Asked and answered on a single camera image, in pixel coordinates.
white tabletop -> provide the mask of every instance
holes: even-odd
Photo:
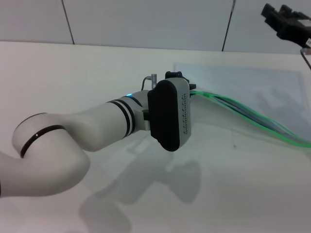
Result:
[[[18,157],[11,136],[26,117],[138,91],[142,78],[161,79],[174,63],[299,71],[311,90],[299,55],[0,42],[0,150]],[[138,132],[88,153],[89,173],[67,192],[0,199],[1,232],[310,232],[311,152],[201,98],[192,99],[191,117],[192,135],[174,153]]]

